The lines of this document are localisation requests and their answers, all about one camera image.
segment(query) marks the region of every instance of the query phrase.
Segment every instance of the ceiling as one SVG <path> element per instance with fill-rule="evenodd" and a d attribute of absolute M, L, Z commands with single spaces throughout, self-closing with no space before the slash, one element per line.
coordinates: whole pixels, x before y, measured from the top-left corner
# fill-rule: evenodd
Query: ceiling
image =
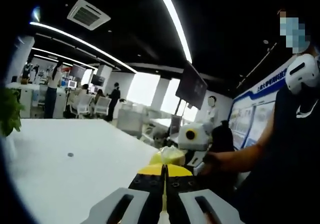
<path fill-rule="evenodd" d="M 40 22 L 94 45 L 138 72 L 179 78 L 181 74 L 168 67 L 183 69 L 186 58 L 163 0 L 85 0 L 111 17 L 95 30 L 88 30 L 67 19 L 77 1 L 41 1 Z M 234 97 L 266 77 L 292 55 L 280 39 L 277 11 L 281 6 L 275 0 L 269 3 L 262 0 L 172 2 L 188 43 L 192 64 L 199 73 L 210 76 L 206 81 L 211 91 Z M 115 71 L 131 72 L 100 52 L 52 30 L 30 25 L 28 31 L 35 36 L 34 48 L 85 64 L 102 63 Z M 277 45 L 271 54 L 238 87 L 275 43 Z M 36 50 L 31 54 L 48 56 Z"/>

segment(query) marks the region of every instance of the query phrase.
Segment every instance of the office room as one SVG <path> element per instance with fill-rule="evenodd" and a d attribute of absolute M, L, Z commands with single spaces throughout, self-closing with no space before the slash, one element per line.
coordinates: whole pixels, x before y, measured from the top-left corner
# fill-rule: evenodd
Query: office room
<path fill-rule="evenodd" d="M 316 5 L 17 2 L 5 13 L 15 25 L 0 72 L 9 223 L 263 224 L 316 214 Z"/>

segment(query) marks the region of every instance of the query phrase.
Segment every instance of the white pillar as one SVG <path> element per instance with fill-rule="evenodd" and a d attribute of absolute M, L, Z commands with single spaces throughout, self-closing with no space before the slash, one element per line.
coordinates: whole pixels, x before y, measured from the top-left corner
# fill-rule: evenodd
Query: white pillar
<path fill-rule="evenodd" d="M 34 44 L 35 39 L 32 36 L 23 36 L 19 38 L 19 43 L 17 44 L 16 50 L 12 56 L 10 67 L 5 79 L 6 84 L 11 83 L 13 76 L 17 76 L 18 78 L 20 77 Z"/>
<path fill-rule="evenodd" d="M 101 87 L 102 90 L 106 90 L 106 86 L 110 77 L 110 74 L 112 72 L 112 68 L 106 65 L 100 65 L 98 67 L 97 75 L 100 77 L 104 77 L 104 83 L 103 86 Z"/>
<path fill-rule="evenodd" d="M 162 102 L 164 101 L 168 86 L 169 79 L 160 78 L 158 85 L 156 86 L 153 100 L 151 103 L 151 108 L 157 111 L 160 111 Z"/>

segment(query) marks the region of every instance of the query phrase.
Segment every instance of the ceiling light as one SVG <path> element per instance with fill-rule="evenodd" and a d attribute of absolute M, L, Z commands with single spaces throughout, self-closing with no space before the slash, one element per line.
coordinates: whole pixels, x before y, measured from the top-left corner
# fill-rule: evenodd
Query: ceiling light
<path fill-rule="evenodd" d="M 58 62 L 58 60 L 55 60 L 55 59 L 51 59 L 49 57 L 45 57 L 45 56 L 42 56 L 42 55 L 34 55 L 35 57 L 38 57 L 38 58 L 44 58 L 44 59 L 48 59 L 50 61 L 53 61 L 53 62 Z"/>
<path fill-rule="evenodd" d="M 66 63 L 66 62 L 62 62 L 63 64 L 65 64 L 65 65 L 67 65 L 67 66 L 70 66 L 70 67 L 72 67 L 73 65 L 72 64 L 70 64 L 70 63 Z"/>
<path fill-rule="evenodd" d="M 51 54 L 51 55 L 55 55 L 55 56 L 60 57 L 60 58 L 68 59 L 68 60 L 73 61 L 73 62 L 75 62 L 75 63 L 79 63 L 79 64 L 84 65 L 84 66 L 86 66 L 86 67 L 92 68 L 92 69 L 94 69 L 94 70 L 97 69 L 97 68 L 95 68 L 95 67 L 93 67 L 93 66 L 91 66 L 91 65 L 85 64 L 85 63 L 83 63 L 83 62 L 81 62 L 81 61 L 74 60 L 74 59 L 71 59 L 71 58 L 69 58 L 69 57 L 66 57 L 66 56 L 63 56 L 63 55 L 59 55 L 59 54 L 56 54 L 56 53 L 53 53 L 53 52 L 50 52 L 50 51 L 47 51 L 47 50 L 42 50 L 42 49 L 34 48 L 34 47 L 32 47 L 32 49 L 33 49 L 33 50 L 36 50 L 36 51 L 48 53 L 48 54 Z"/>
<path fill-rule="evenodd" d="M 184 51 L 185 59 L 187 61 L 189 61 L 190 63 L 192 63 L 192 58 L 191 58 L 191 54 L 189 51 L 188 43 L 187 43 L 187 40 L 186 40 L 186 37 L 184 34 L 184 30 L 182 29 L 178 14 L 176 12 L 176 9 L 175 9 L 171 0 L 163 0 L 163 2 L 165 4 L 166 8 L 168 9 L 169 14 L 172 18 L 172 21 L 174 23 L 175 29 L 178 32 L 180 42 L 182 44 L 182 48 Z"/>
<path fill-rule="evenodd" d="M 59 29 L 57 29 L 57 28 L 54 28 L 54 27 L 52 27 L 52 26 L 45 25 L 45 24 L 38 23 L 38 22 L 33 22 L 33 21 L 32 21 L 32 22 L 30 22 L 30 24 L 31 24 L 31 25 L 34 25 L 34 26 L 38 26 L 38 27 L 42 27 L 42 28 L 49 29 L 49 30 L 52 30 L 52 31 L 54 31 L 54 32 L 60 33 L 60 34 L 62 34 L 62 35 L 64 35 L 64 36 L 67 36 L 67 37 L 69 37 L 69 38 L 72 38 L 72 39 L 74 39 L 74 40 L 76 40 L 76 41 L 78 41 L 78 42 L 86 45 L 87 47 L 90 47 L 90 48 L 96 50 L 97 52 L 99 52 L 99 53 L 107 56 L 108 58 L 114 60 L 115 62 L 119 63 L 120 65 L 122 65 L 122 66 L 124 66 L 125 68 L 129 69 L 130 71 L 132 71 L 133 73 L 138 73 L 135 69 L 133 69 L 132 67 L 130 67 L 130 66 L 128 66 L 127 64 L 123 63 L 123 62 L 120 61 L 119 59 L 117 59 L 117 58 L 113 57 L 112 55 L 106 53 L 105 51 L 103 51 L 103 50 L 95 47 L 94 45 L 92 45 L 92 44 L 90 44 L 90 43 L 88 43 L 88 42 L 86 42 L 86 41 L 84 41 L 84 40 L 81 40 L 80 38 L 78 38 L 78 37 L 76 37 L 76 36 L 74 36 L 74 35 L 71 35 L 71 34 L 69 34 L 69 33 L 66 33 L 66 32 L 62 31 L 62 30 L 59 30 Z"/>

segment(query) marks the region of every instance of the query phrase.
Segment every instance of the monitor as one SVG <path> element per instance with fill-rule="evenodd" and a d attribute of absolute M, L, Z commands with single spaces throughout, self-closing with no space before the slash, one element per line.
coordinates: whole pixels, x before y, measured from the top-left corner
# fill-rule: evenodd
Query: monitor
<path fill-rule="evenodd" d="M 69 82 L 68 82 L 68 88 L 76 89 L 76 88 L 77 88 L 77 82 L 74 81 L 74 80 L 69 80 Z"/>
<path fill-rule="evenodd" d="M 187 63 L 175 95 L 200 110 L 207 87 L 207 83 L 196 69 L 190 63 Z"/>
<path fill-rule="evenodd" d="M 82 66 L 73 64 L 69 76 L 73 76 L 75 78 L 82 79 L 85 74 L 86 69 Z"/>
<path fill-rule="evenodd" d="M 99 76 L 95 74 L 92 76 L 91 83 L 93 85 L 102 87 L 104 85 L 104 82 L 105 82 L 105 78 L 103 76 Z"/>

